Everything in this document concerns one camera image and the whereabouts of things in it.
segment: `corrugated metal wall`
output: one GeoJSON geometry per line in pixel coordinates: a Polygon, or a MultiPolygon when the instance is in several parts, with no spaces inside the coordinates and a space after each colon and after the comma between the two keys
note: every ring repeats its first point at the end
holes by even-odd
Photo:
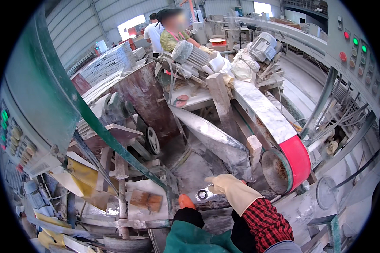
{"type": "Polygon", "coordinates": [[[117,26],[144,14],[174,6],[173,0],[62,0],[46,18],[53,45],[64,68],[96,44],[105,40],[95,16],[94,3],[109,42],[118,43],[117,26]]]}

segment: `red button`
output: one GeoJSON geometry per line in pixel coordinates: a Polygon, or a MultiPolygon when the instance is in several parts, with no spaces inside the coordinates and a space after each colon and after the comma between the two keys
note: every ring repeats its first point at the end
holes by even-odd
{"type": "Polygon", "coordinates": [[[17,169],[18,171],[23,173],[24,167],[19,164],[19,165],[15,166],[15,169],[17,169]]]}
{"type": "Polygon", "coordinates": [[[346,62],[346,54],[345,54],[344,52],[340,52],[340,53],[339,53],[339,57],[341,58],[341,60],[342,60],[343,62],[346,62]]]}

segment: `white t-shirt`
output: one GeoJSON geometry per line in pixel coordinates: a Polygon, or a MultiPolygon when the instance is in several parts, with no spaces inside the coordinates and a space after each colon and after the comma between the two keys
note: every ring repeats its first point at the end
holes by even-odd
{"type": "Polygon", "coordinates": [[[160,35],[162,34],[164,27],[159,23],[151,23],[145,28],[143,34],[144,39],[150,39],[152,43],[152,49],[154,53],[162,53],[162,45],[160,44],[160,35]]]}

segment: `black hair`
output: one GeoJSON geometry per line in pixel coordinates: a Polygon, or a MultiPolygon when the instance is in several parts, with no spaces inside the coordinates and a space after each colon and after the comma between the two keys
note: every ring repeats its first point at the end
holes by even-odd
{"type": "Polygon", "coordinates": [[[179,14],[182,11],[183,11],[182,8],[163,9],[163,10],[159,11],[156,15],[156,19],[158,21],[156,26],[158,25],[158,23],[161,23],[163,25],[163,20],[165,20],[166,18],[169,18],[171,16],[174,16],[176,14],[179,14]]]}
{"type": "Polygon", "coordinates": [[[155,20],[156,19],[156,13],[152,13],[151,15],[149,15],[149,19],[150,20],[155,20]]]}

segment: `control panel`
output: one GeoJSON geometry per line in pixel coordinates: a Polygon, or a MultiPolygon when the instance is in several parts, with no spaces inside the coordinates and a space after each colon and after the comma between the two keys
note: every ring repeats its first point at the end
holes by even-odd
{"type": "Polygon", "coordinates": [[[328,41],[325,60],[342,73],[380,115],[380,70],[365,34],[339,0],[328,1],[328,41]]]}
{"type": "Polygon", "coordinates": [[[50,154],[51,146],[21,113],[5,80],[0,89],[0,146],[15,164],[15,169],[31,177],[61,165],[50,154]]]}

